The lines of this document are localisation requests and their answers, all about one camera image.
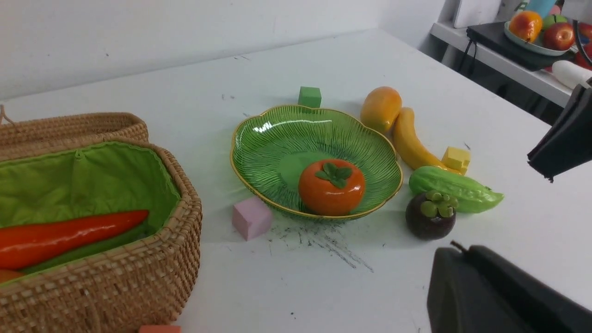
apple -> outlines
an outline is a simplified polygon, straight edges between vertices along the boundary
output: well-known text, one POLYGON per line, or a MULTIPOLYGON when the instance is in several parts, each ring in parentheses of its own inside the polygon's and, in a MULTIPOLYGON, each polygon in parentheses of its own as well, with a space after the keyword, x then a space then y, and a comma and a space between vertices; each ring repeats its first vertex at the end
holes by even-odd
POLYGON ((543 20, 543 30, 547 30, 555 23, 567 22, 567 17, 561 15, 549 15, 543 20))
MULTIPOLYGON (((592 57, 592 44, 584 46, 584 51, 586 51, 586 54, 588 54, 589 57, 592 57)), ((586 61, 586 59, 584 59, 584 56, 580 52, 575 54, 574 62, 576 65, 579 65, 583 68, 592 71, 592 66, 588 64, 588 62, 586 61)))
POLYGON ((516 14, 508 26, 511 33, 528 43, 533 43, 539 37, 542 28, 543 19, 534 11, 522 11, 516 14))
POLYGON ((568 50, 574 42, 574 28, 567 22, 555 23, 543 35, 543 46, 551 50, 568 50))
POLYGON ((580 23, 578 30, 581 36, 586 36, 589 40, 592 40, 592 24, 580 23))

persimmon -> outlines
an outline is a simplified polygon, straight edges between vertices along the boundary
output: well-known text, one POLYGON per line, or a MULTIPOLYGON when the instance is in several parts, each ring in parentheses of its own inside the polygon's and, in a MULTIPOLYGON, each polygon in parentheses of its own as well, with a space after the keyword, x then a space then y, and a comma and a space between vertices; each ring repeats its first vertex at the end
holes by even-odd
POLYGON ((298 182, 304 205, 322 216, 349 214, 360 204, 365 190, 362 171, 342 159, 324 159, 309 165, 298 182))

black tray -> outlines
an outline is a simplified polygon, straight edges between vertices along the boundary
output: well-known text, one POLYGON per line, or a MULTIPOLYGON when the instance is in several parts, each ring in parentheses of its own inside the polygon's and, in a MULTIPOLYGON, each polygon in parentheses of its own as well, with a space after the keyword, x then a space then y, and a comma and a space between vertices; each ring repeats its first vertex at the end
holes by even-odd
POLYGON ((483 45, 533 72, 550 67, 558 60, 571 60, 574 57, 571 51, 557 57, 528 51, 506 37, 504 24, 505 22, 496 22, 472 25, 466 29, 466 35, 477 45, 483 45))

white plate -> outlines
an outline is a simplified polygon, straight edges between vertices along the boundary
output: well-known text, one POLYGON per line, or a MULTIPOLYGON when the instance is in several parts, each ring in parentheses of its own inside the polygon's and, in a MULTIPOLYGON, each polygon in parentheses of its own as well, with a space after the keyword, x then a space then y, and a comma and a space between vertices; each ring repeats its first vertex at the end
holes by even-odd
POLYGON ((563 55, 565 52, 569 51, 569 49, 567 49, 565 51, 557 51, 557 50, 551 50, 551 49, 547 49, 546 47, 543 47, 542 46, 543 44, 541 43, 541 40, 540 40, 542 38, 542 34, 539 35, 539 38, 537 38, 534 43, 527 43, 526 41, 518 38, 518 36, 516 36, 515 34, 510 32, 510 30, 508 29, 509 26, 510 26, 509 22, 506 22, 506 24, 504 25, 504 34, 506 34, 506 37, 508 37, 515 44, 524 47, 528 51, 539 53, 540 55, 553 56, 553 57, 563 55))

green cube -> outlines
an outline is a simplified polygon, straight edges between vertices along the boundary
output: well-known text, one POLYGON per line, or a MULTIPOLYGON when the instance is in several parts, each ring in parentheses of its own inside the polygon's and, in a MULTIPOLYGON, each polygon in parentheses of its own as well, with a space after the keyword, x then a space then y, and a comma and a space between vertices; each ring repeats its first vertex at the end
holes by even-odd
POLYGON ((300 87, 298 105, 310 108, 321 107, 321 89, 315 87, 300 87))

